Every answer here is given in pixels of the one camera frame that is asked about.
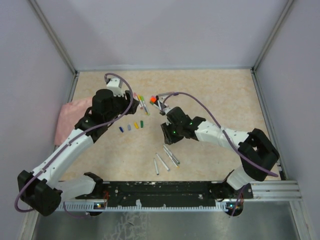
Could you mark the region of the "light green capped marker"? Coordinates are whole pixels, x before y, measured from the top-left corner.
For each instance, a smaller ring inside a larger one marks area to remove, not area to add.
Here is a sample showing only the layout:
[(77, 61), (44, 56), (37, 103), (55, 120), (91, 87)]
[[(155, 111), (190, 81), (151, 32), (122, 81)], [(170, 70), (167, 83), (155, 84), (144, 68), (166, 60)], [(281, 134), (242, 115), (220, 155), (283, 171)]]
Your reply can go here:
[(147, 107), (147, 105), (145, 103), (144, 97), (142, 95), (140, 95), (139, 97), (140, 97), (140, 100), (142, 101), (142, 104), (143, 104), (143, 107), (145, 109), (146, 114), (149, 116), (150, 112), (149, 112), (149, 109), (148, 109), (148, 107)]

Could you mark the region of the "yellow capped white marker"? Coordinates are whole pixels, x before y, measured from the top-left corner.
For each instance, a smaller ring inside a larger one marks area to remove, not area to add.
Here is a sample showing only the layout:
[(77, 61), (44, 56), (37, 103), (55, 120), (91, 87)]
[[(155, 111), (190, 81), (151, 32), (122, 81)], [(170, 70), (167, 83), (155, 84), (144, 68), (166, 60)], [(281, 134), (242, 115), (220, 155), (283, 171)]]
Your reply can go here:
[(167, 156), (170, 158), (170, 160), (172, 161), (172, 163), (174, 164), (174, 166), (176, 168), (179, 168), (179, 165), (176, 163), (176, 161), (173, 159), (173, 157), (168, 153), (168, 151), (166, 149), (163, 149), (164, 152), (167, 154)]

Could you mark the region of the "grey blue capped marker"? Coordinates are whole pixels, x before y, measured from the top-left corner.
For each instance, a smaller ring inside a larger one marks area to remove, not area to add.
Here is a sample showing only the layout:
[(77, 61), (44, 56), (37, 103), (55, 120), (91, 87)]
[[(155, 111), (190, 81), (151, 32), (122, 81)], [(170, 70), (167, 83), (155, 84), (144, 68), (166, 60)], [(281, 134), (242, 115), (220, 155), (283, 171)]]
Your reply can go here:
[(165, 161), (161, 158), (161, 156), (158, 153), (155, 153), (155, 155), (157, 156), (157, 158), (159, 159), (159, 161), (162, 163), (162, 165), (165, 167), (165, 169), (170, 172), (170, 168), (168, 167), (168, 165), (165, 163)]

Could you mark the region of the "pink capped marker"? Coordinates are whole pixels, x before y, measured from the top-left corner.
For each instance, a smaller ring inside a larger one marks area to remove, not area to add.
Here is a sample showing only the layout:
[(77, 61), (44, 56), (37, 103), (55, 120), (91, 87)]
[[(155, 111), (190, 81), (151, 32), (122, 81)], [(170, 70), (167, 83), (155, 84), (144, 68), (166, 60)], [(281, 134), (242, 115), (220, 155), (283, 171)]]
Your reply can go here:
[(142, 107), (142, 105), (140, 104), (140, 101), (139, 101), (139, 99), (138, 99), (138, 95), (134, 92), (134, 93), (133, 93), (133, 96), (134, 96), (134, 98), (139, 102), (139, 108), (140, 108), (141, 110), (143, 110), (143, 107)]

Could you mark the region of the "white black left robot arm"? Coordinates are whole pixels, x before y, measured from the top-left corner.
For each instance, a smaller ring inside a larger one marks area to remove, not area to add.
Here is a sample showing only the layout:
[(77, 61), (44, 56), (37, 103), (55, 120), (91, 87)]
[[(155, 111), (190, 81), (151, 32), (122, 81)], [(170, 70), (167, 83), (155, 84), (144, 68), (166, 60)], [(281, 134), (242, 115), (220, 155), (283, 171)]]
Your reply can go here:
[(59, 147), (32, 171), (23, 170), (18, 175), (15, 210), (19, 213), (37, 211), (46, 217), (71, 199), (84, 195), (95, 199), (101, 197), (103, 180), (91, 172), (73, 180), (60, 179), (116, 121), (135, 114), (138, 105), (131, 89), (116, 95), (106, 88), (98, 90), (93, 97), (65, 104), (55, 138)]

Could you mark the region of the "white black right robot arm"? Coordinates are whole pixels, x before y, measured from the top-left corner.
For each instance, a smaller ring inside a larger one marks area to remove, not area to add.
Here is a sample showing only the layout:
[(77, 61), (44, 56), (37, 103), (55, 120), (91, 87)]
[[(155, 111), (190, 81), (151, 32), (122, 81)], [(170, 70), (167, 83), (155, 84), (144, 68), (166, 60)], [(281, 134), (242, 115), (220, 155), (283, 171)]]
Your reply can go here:
[(160, 114), (166, 117), (161, 129), (167, 145), (192, 139), (232, 150), (240, 157), (241, 165), (229, 174), (223, 185), (227, 197), (235, 198), (241, 188), (251, 182), (263, 182), (268, 176), (278, 176), (272, 168), (280, 154), (262, 130), (232, 130), (203, 117), (190, 118), (180, 107), (165, 108)]

